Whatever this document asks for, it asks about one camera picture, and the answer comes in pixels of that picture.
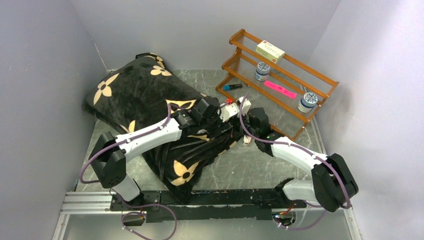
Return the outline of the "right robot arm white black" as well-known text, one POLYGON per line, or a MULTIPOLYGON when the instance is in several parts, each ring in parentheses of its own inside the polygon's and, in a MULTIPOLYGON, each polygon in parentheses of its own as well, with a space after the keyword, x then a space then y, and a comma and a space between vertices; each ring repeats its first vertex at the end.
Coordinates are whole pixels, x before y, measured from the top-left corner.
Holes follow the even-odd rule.
POLYGON ((263 108, 249 110, 232 104, 228 120, 237 119, 243 133, 251 137, 263 153, 291 163, 310 177, 309 180, 286 178, 275 188, 275 202, 282 208, 295 201, 316 203, 328 212, 351 207, 351 198, 359 187, 344 158, 310 150, 271 129, 263 108))

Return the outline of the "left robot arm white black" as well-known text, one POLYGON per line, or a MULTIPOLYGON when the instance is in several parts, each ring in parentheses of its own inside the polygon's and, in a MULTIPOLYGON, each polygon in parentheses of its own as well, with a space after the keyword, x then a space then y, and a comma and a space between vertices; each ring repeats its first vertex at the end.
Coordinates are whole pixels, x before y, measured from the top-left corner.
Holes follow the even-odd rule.
POLYGON ((191 108, 168 103, 166 118, 153 125, 117 136, 110 132, 102 134, 81 171, 91 166, 103 188, 113 189, 125 206, 137 210, 142 206, 143 194, 127 174, 128 162, 163 144, 198 136, 202 131, 218 136, 226 132, 231 127, 230 120, 239 115, 237 104, 220 104, 212 97, 200 99, 191 108))

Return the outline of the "black pillowcase with beige flowers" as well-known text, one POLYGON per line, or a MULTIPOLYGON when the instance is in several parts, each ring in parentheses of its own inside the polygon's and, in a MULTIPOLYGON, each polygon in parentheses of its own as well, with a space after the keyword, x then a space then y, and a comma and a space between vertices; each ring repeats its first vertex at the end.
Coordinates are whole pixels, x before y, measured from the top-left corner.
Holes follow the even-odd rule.
MULTIPOLYGON (((86 97, 83 109, 123 135, 165 119, 168 103, 190 109, 206 97, 215 98, 180 80, 159 55, 146 52, 103 78, 86 97)), ((138 156, 183 204, 203 168, 242 138, 232 138, 232 129, 216 136, 200 131, 198 136, 165 143, 138 156)))

